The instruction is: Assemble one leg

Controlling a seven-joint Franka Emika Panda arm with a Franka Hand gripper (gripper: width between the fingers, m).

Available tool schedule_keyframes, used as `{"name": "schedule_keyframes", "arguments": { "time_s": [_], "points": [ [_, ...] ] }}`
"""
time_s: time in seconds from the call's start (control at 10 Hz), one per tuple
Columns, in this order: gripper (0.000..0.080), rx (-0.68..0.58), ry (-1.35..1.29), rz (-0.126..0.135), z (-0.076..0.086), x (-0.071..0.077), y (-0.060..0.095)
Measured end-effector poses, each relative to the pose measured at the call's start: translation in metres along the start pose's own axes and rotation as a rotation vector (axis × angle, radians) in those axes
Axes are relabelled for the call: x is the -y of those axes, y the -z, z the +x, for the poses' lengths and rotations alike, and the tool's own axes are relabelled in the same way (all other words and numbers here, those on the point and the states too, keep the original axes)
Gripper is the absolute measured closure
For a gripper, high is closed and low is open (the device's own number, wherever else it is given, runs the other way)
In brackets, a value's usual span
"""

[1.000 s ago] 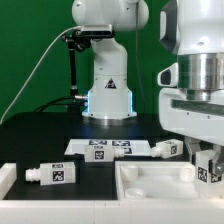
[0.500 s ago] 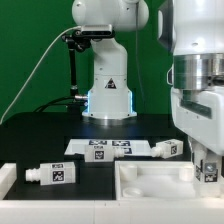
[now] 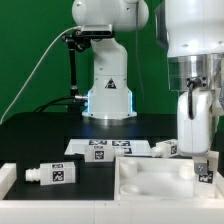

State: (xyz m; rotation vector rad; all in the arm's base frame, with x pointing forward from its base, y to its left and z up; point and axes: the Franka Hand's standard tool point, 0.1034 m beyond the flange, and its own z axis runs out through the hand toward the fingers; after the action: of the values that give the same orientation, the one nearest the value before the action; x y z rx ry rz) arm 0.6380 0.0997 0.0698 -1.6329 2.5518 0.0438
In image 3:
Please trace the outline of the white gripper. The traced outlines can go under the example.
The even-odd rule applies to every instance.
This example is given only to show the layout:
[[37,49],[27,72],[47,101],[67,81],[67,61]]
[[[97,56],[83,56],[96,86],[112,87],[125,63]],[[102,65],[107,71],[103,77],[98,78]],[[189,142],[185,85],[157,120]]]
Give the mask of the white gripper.
[[209,91],[193,92],[193,119],[188,115],[188,93],[183,93],[177,107],[178,150],[182,156],[194,156],[194,172],[206,175],[207,152],[211,146],[212,97]]

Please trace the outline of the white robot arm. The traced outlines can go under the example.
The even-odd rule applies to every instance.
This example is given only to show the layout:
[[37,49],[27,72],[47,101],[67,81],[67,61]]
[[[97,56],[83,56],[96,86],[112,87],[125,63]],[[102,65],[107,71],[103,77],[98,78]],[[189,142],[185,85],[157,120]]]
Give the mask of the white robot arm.
[[[74,37],[94,52],[93,85],[82,115],[108,123],[136,115],[127,87],[126,49],[117,32],[138,32],[149,19],[145,0],[75,0]],[[169,88],[180,93],[178,151],[206,175],[212,119],[223,114],[224,0],[163,0],[156,9],[156,38],[167,53]]]

